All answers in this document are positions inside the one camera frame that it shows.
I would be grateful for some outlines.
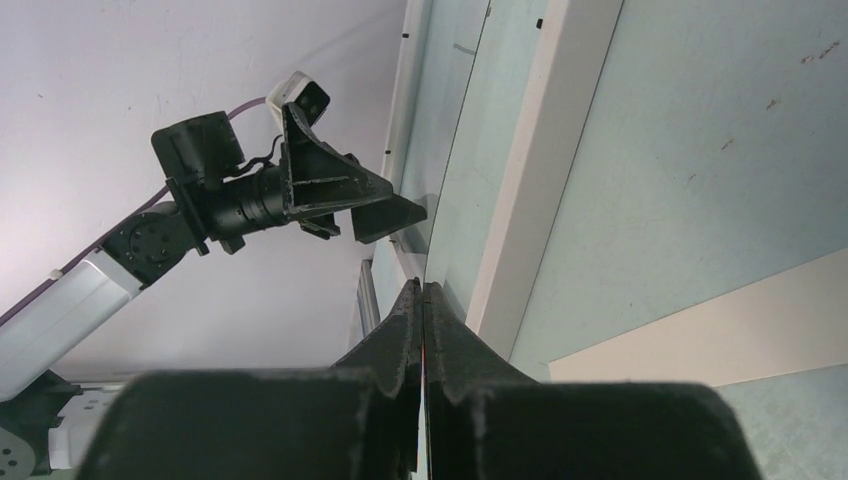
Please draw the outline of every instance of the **white trim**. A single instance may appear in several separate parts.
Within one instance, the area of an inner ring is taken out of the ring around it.
[[[385,151],[390,153],[384,154],[381,169],[381,175],[392,182],[395,193],[400,193],[403,181],[403,167],[406,164],[406,151],[415,113],[415,99],[418,96],[421,64],[424,62],[424,44],[427,41],[432,3],[432,0],[408,0],[406,4],[403,35],[408,37],[401,37],[395,90],[392,94],[392,113],[386,139]]]
[[[848,364],[848,249],[550,363],[555,382],[718,387]]]
[[[371,263],[371,259],[362,261],[359,267],[359,286],[356,289],[356,310],[359,312],[358,320],[362,338],[368,336],[380,324],[380,310],[377,307],[374,278],[371,276]]]
[[[555,0],[536,57],[466,318],[512,353],[622,0]]]

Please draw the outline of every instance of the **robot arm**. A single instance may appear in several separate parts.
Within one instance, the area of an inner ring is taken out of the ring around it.
[[[350,209],[355,239],[371,243],[424,220],[423,207],[315,136],[311,127],[329,101],[300,72],[271,92],[266,103],[283,137],[276,164],[271,156],[247,162],[224,112],[155,132],[153,148],[174,201],[125,219],[50,288],[0,322],[0,430],[6,428],[3,409],[21,403],[22,392],[56,360],[188,251],[209,253],[207,240],[234,254],[245,246],[245,235],[292,222],[329,239],[340,234],[335,213]]]

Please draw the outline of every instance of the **white wall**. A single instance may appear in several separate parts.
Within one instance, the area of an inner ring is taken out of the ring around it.
[[[300,69],[332,96],[316,130],[379,167],[403,0],[16,1],[0,5],[0,310],[160,188],[151,133],[230,110]],[[234,121],[245,154],[274,134]],[[360,259],[349,217],[235,256],[194,252],[89,337],[61,372],[305,366],[343,351]]]

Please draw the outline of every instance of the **white door frame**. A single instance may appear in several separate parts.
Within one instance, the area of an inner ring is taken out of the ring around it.
[[[622,0],[550,0],[466,317],[509,359]]]

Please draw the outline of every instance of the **black mount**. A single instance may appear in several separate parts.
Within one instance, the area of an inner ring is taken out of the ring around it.
[[[322,239],[339,235],[335,213],[351,210],[354,238],[371,243],[427,218],[424,207],[396,195],[392,185],[341,155],[312,131],[330,97],[315,83],[282,106],[279,164],[245,158],[224,112],[158,130],[151,142],[174,198],[130,217],[101,245],[145,286],[206,240],[233,254],[244,236],[298,222]]]
[[[0,403],[0,471],[3,472],[0,476],[11,473],[12,478],[19,478],[14,467],[26,468],[16,465],[19,461],[16,459],[25,463],[22,457],[33,459],[32,471],[26,472],[27,476],[50,474],[49,431],[62,423],[63,418],[58,415],[65,404],[80,394],[79,386],[47,370],[15,398]],[[8,435],[20,440],[16,447],[3,442]]]
[[[429,478],[758,479],[731,409],[694,384],[540,384],[406,284],[326,370],[174,372],[118,397],[83,479],[407,479],[421,381]]]

